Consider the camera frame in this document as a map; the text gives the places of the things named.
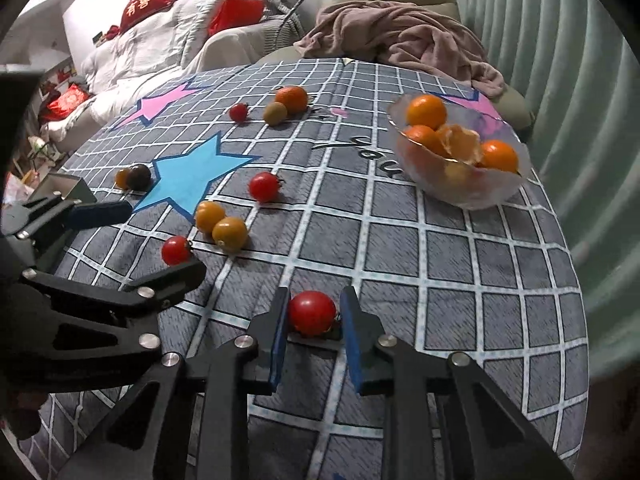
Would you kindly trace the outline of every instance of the checkered tablecloth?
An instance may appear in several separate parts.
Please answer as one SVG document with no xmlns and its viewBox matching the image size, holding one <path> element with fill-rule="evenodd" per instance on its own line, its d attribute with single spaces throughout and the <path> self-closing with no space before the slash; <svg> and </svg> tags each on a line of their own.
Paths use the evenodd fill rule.
<svg viewBox="0 0 640 480">
<path fill-rule="evenodd" d="M 273 89 L 293 84 L 325 108 L 268 128 L 260 117 Z M 150 120 L 109 124 L 65 171 L 82 176 L 100 200 L 135 203 L 140 196 L 113 189 L 117 169 L 188 152 L 222 132 L 224 152 L 260 156 L 209 189 L 229 215 L 245 219 L 250 244 L 229 258 L 176 210 L 157 205 L 121 226 L 81 232 L 60 276 L 117 288 L 164 268 L 160 247 L 169 236 L 193 239 L 207 264 L 206 282 L 159 315 L 163 348 L 186 355 L 242 333 L 279 285 L 337 300 L 351 284 L 364 310 L 419 351 L 468 352 L 573 466 L 586 412 L 586 329 L 570 254 L 543 187 L 530 181 L 502 206 L 467 212 L 425 196 L 394 161 L 385 110 L 399 94 L 473 100 L 476 92 L 424 73 L 340 59 L 201 73 L 189 88 L 199 90 Z M 236 102 L 252 107 L 253 121 L 230 122 L 226 112 Z M 247 195 L 259 171 L 286 181 L 279 202 L 258 207 Z M 126 389 L 49 397 L 42 430 L 20 444 L 43 478 L 56 476 Z M 252 478 L 379 478 L 382 420 L 383 399 L 354 392 L 340 343 L 293 337 L 277 393 L 250 399 Z M 195 423 L 188 475 L 197 434 Z"/>
</svg>

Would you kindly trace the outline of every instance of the blue star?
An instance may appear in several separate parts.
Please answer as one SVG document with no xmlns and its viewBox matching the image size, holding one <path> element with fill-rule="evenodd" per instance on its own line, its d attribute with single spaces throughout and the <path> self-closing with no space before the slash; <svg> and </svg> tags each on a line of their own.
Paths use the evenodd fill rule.
<svg viewBox="0 0 640 480">
<path fill-rule="evenodd" d="M 213 181 L 260 158 L 256 155 L 220 153 L 221 134 L 216 133 L 188 153 L 153 160 L 157 181 L 136 204 L 133 212 L 167 202 L 193 223 L 193 214 Z"/>
</svg>

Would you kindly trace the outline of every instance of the table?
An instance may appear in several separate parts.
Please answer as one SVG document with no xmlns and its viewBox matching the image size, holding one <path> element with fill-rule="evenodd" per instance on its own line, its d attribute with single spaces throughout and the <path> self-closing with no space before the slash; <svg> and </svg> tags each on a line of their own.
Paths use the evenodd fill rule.
<svg viewBox="0 0 640 480">
<path fill-rule="evenodd" d="M 267 128 L 261 108 L 287 84 L 303 85 L 323 107 Z M 242 333 L 278 284 L 334 299 L 353 284 L 387 332 L 437 356 L 468 352 L 572 467 L 586 413 L 587 338 L 580 288 L 553 209 L 537 180 L 503 206 L 473 212 L 418 192 L 394 161 L 385 114 L 405 91 L 486 105 L 447 79 L 341 59 L 227 68 L 165 84 L 151 94 L 155 100 L 142 100 L 89 140 L 64 171 L 82 176 L 100 200 L 117 200 L 118 168 L 180 155 L 220 132 L 220 150 L 256 157 L 208 191 L 229 215 L 246 220 L 250 245 L 227 258 L 163 203 L 120 227 L 80 233 L 57 273 L 118 287 L 162 269 L 162 242 L 189 235 L 207 264 L 206 282 L 159 315 L 163 349 L 188 355 Z M 252 106 L 254 120 L 231 123 L 226 110 L 235 102 Z M 286 182 L 280 202 L 258 208 L 246 187 L 265 170 L 277 170 Z M 383 400 L 356 396 L 339 342 L 293 339 L 277 393 L 250 404 L 254 478 L 378 478 Z M 50 396 L 42 430 L 21 443 L 44 478 L 50 467 L 55 476 L 125 391 Z M 195 424 L 189 475 L 197 433 Z M 442 476 L 438 441 L 436 457 Z"/>
</svg>

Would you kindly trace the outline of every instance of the glass bowl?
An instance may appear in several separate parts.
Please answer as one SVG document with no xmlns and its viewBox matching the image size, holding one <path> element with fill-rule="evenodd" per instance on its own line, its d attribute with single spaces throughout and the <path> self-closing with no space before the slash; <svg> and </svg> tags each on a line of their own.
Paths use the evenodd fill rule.
<svg viewBox="0 0 640 480">
<path fill-rule="evenodd" d="M 513 196 L 531 173 L 529 150 L 504 121 L 443 99 L 447 123 L 475 130 L 482 142 L 499 139 L 518 154 L 518 173 L 475 168 L 442 158 L 402 134 L 407 128 L 406 109 L 414 94 L 405 94 L 389 105 L 387 115 L 395 131 L 394 153 L 404 172 L 425 193 L 463 209 L 484 209 Z"/>
</svg>

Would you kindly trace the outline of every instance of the metal bolt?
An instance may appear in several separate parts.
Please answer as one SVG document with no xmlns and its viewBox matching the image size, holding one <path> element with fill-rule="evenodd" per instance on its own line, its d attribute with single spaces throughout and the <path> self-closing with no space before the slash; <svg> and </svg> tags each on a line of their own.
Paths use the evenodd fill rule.
<svg viewBox="0 0 640 480">
<path fill-rule="evenodd" d="M 378 344 L 385 348 L 391 348 L 398 344 L 398 338 L 391 334 L 383 334 L 378 338 Z"/>
<path fill-rule="evenodd" d="M 142 348 L 154 350 L 160 346 L 160 338 L 156 334 L 143 334 L 138 338 L 138 343 Z"/>
<path fill-rule="evenodd" d="M 38 273 L 33 270 L 33 269 L 24 269 L 22 271 L 22 277 L 25 280 L 32 280 L 33 278 L 35 278 L 38 275 Z"/>
<path fill-rule="evenodd" d="M 238 348 L 249 348 L 254 344 L 254 338 L 247 334 L 239 335 L 234 343 Z"/>
<path fill-rule="evenodd" d="M 150 286 L 139 286 L 136 289 L 136 292 L 138 293 L 139 296 L 142 296 L 143 298 L 147 298 L 148 300 L 150 300 L 152 297 L 156 295 L 156 292 Z"/>
<path fill-rule="evenodd" d="M 464 352 L 456 352 L 451 355 L 451 362 L 456 366 L 467 366 L 471 362 L 471 357 Z"/>
<path fill-rule="evenodd" d="M 180 354 L 168 352 L 162 356 L 162 364 L 166 367 L 177 365 L 180 362 Z"/>
</svg>

